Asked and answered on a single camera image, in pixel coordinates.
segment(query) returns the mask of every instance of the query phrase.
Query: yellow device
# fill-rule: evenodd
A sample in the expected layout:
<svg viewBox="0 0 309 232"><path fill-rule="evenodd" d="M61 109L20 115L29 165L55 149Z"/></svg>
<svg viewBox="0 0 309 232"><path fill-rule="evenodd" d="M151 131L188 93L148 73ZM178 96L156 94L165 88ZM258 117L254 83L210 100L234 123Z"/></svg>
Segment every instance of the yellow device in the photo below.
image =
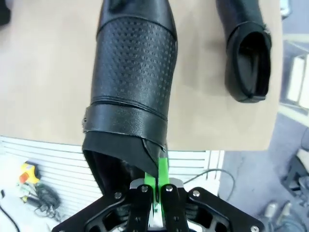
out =
<svg viewBox="0 0 309 232"><path fill-rule="evenodd" d="M26 182L37 184L40 181L41 175L38 169L38 165L32 162L25 162L21 166L22 174L19 177L20 183Z"/></svg>

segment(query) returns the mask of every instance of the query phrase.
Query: black cable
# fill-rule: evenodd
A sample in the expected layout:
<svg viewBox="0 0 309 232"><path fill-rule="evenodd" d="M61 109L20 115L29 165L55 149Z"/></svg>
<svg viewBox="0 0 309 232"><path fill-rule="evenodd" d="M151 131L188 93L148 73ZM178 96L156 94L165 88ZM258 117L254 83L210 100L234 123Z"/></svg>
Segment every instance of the black cable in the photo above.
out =
<svg viewBox="0 0 309 232"><path fill-rule="evenodd" d="M4 191L1 190L1 196L2 198L4 198ZM16 231L20 232L20 229L18 227L18 225L16 224L16 222L13 220L13 218L1 207L0 205L0 210L5 214L5 216L14 224Z"/></svg>
<svg viewBox="0 0 309 232"><path fill-rule="evenodd" d="M202 175L205 175L205 174L211 173L211 172L222 172L222 173L226 173L226 174L228 174L228 175L232 178L232 180L233 180L233 186L232 186L232 189L231 189L230 194L228 195L228 197L227 197L227 199L226 199L226 201L229 201L229 200L231 199L232 195L233 195L234 190L235 190L235 187L236 187L236 180L235 180L234 176L233 176L229 171L227 171L227 170L224 170L224 169L221 169L221 168L208 169L208 170L202 172L201 174L196 175L196 176L193 177L192 179L190 179L190 180L184 182L184 185L187 184L187 183L189 183L189 182L191 182L191 181L193 181L193 180L195 180L196 178L198 178L198 177L200 177L200 176L202 176Z"/></svg>
<svg viewBox="0 0 309 232"><path fill-rule="evenodd" d="M301 147L301 149L303 149L303 150L305 150L305 151L309 151L309 147L305 147L305 146L303 145L304 138L306 137L306 133L307 133L308 129L309 129L308 127L305 129L304 134L303 134L303 136L302 136L302 138L301 138L301 141L300 141L300 147Z"/></svg>
<svg viewBox="0 0 309 232"><path fill-rule="evenodd" d="M61 222L60 213L56 210L61 203L58 194L45 184L37 184L34 187L28 183L25 183L25 185L28 185L34 190L35 197L41 202L41 206L34 210L35 215L40 218L51 218L57 222Z"/></svg>

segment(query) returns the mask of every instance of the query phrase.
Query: black boot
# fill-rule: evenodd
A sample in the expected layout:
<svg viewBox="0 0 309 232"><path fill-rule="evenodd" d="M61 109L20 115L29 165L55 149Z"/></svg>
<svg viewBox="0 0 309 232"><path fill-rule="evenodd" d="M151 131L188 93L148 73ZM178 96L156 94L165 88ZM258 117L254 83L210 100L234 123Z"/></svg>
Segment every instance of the black boot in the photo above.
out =
<svg viewBox="0 0 309 232"><path fill-rule="evenodd" d="M11 11L6 6L5 0L0 0L0 26L8 24L11 19Z"/></svg>
<svg viewBox="0 0 309 232"><path fill-rule="evenodd" d="M239 102L265 100L271 69L271 37L258 0L216 1L226 38L226 87Z"/></svg>
<svg viewBox="0 0 309 232"><path fill-rule="evenodd" d="M158 177L176 58L168 0L104 1L83 144L102 191Z"/></svg>

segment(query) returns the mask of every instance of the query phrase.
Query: floor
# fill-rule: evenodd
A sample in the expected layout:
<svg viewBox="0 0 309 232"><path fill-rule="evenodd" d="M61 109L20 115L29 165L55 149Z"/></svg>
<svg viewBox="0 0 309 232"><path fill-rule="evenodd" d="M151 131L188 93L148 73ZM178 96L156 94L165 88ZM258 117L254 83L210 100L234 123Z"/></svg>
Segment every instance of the floor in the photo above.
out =
<svg viewBox="0 0 309 232"><path fill-rule="evenodd" d="M281 185L281 179L287 173L289 160L300 148L305 129L300 123L278 114L267 151L225 153L223 168L236 178L236 188L230 200L232 205L257 216L272 200L276 200L281 206L287 201L294 202L290 193ZM229 177L223 174L219 190L221 198L226 198L231 185ZM309 209L295 204L295 211L309 226Z"/></svg>
<svg viewBox="0 0 309 232"><path fill-rule="evenodd" d="M283 21L284 34L309 34L309 25L305 24L308 22L309 1L292 0L291 3L293 13ZM309 44L300 45L309 48ZM284 44L281 102L286 93L291 61L293 57L303 52ZM252 216L259 215L266 204L272 200L276 200L281 206L287 201L295 203L293 197L281 185L281 180L287 173L289 160L301 146L305 130L306 127L302 124L278 114L267 151L226 152L223 168L229 170L237 178L236 189L230 203ZM303 141L304 145L309 147L309 132L305 134ZM229 177L223 174L219 190L223 199L229 194L231 185ZM309 228L309 208L304 209L295 203L294 210Z"/></svg>

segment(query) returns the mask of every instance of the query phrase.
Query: wooden table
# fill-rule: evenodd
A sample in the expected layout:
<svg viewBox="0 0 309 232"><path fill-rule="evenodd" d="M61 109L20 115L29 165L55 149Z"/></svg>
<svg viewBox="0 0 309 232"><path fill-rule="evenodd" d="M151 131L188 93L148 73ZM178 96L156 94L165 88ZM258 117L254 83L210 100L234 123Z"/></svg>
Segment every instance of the wooden table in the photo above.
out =
<svg viewBox="0 0 309 232"><path fill-rule="evenodd" d="M0 29L0 135L81 145L101 0L16 0ZM169 108L172 150L267 149L282 71L279 0L260 0L272 33L267 100L236 102L224 86L225 39L215 0L170 0L179 55Z"/></svg>

